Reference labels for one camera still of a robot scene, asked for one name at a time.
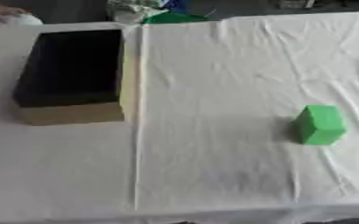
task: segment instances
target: green block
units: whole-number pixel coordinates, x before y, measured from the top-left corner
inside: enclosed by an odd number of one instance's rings
[[[346,132],[335,106],[308,105],[295,123],[303,144],[330,145]]]

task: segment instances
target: floor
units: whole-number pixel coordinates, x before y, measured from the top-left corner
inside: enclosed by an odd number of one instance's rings
[[[106,21],[107,0],[0,0],[0,3],[25,8],[46,24]],[[330,4],[314,10],[280,10],[278,0],[187,0],[189,13],[219,20],[235,16],[359,11],[359,0],[347,8]]]

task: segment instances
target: box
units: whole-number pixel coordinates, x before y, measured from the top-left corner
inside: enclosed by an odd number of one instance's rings
[[[120,30],[43,33],[14,90],[32,125],[122,121]]]
[[[303,144],[330,145],[346,132],[337,107],[308,105],[295,121]]]

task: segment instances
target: white cloth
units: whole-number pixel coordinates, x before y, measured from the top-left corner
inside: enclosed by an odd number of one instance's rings
[[[359,217],[359,13],[131,31],[139,129],[30,127],[11,117],[11,90],[34,39],[66,30],[53,27],[65,26],[0,27],[0,221]],[[339,107],[348,133],[330,147],[290,142],[286,125],[306,104]]]
[[[21,14],[18,16],[4,16],[5,23],[0,25],[42,25],[42,21],[31,14]]]
[[[359,216],[334,207],[359,205],[359,13],[143,32],[137,209],[286,207],[292,219],[265,219],[279,224],[325,218],[327,205]],[[348,133],[326,147],[290,141],[307,104],[337,106]]]

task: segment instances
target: white tablecloth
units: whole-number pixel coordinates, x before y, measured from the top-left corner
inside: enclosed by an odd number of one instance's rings
[[[11,116],[39,32],[111,27],[0,28],[0,221],[359,217],[359,13],[130,31],[127,45],[140,48],[138,129],[31,127]],[[287,125],[307,104],[339,107],[348,133],[328,147],[292,142]]]

